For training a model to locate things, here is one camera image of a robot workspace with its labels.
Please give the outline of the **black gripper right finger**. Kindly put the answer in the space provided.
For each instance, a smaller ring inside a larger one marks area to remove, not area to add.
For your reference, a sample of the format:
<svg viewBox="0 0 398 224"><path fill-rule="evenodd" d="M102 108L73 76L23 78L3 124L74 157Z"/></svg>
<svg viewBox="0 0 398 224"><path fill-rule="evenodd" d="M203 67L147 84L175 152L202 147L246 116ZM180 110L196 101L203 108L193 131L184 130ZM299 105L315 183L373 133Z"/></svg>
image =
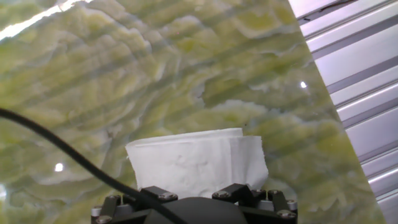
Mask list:
<svg viewBox="0 0 398 224"><path fill-rule="evenodd" d="M213 200L232 203L247 224L297 224L298 205L280 190L250 189L232 184L212 194Z"/></svg>

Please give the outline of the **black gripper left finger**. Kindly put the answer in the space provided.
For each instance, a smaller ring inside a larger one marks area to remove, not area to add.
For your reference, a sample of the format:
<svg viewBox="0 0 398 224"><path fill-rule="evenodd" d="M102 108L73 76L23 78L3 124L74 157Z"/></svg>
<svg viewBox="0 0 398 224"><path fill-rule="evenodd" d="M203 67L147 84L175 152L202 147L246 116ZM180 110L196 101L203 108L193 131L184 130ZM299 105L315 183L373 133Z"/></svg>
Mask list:
<svg viewBox="0 0 398 224"><path fill-rule="evenodd" d="M155 186L142 188L139 192L161 204L178 200L177 194ZM145 224L165 223L167 221L167 219L159 222L148 221L151 212L153 212L153 209L134 197L126 194L110 195L105 198L102 205L94 206L91 209L91 224Z"/></svg>

